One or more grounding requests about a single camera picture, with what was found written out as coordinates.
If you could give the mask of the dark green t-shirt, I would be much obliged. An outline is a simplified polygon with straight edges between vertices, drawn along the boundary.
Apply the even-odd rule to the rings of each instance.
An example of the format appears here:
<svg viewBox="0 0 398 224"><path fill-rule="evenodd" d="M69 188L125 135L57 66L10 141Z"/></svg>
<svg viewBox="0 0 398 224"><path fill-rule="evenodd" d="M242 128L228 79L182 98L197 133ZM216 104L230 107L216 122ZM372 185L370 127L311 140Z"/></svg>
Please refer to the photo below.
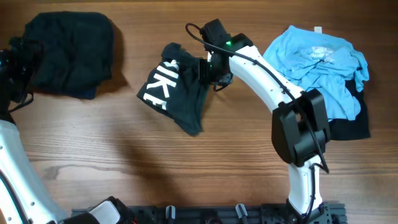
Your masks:
<svg viewBox="0 0 398 224"><path fill-rule="evenodd" d="M200 81L202 58L190 55L180 44L167 44L161 61L149 73L137 97L171 118L191 136L202 131L201 117L209 90Z"/></svg>

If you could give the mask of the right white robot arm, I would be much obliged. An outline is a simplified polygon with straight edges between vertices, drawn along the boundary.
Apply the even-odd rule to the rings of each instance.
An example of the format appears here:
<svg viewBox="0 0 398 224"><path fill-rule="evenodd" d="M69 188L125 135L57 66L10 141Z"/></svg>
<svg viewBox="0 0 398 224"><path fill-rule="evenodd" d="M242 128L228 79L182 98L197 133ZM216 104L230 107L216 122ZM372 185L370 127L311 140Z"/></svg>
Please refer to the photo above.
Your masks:
<svg viewBox="0 0 398 224"><path fill-rule="evenodd" d="M246 35L231 36L219 19L198 31L197 40L208 52L206 62L200 63L200 80L221 91L238 77L272 114L272 144L289 169L288 221L310 223L325 215L319 172L329 173L323 154L330 129L322 94L284 78Z"/></svg>

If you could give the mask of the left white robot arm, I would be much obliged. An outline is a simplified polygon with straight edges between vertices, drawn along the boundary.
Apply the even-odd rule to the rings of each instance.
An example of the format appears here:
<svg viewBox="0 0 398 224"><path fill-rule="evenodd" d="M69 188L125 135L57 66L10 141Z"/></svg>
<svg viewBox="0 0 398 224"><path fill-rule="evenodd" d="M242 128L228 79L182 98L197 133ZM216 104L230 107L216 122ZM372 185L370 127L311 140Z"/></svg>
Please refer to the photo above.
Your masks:
<svg viewBox="0 0 398 224"><path fill-rule="evenodd" d="M41 55L41 45L25 39L1 51L1 216L5 223L121 223L123 214L114 198L68 215L30 164L11 114L33 102L29 87Z"/></svg>

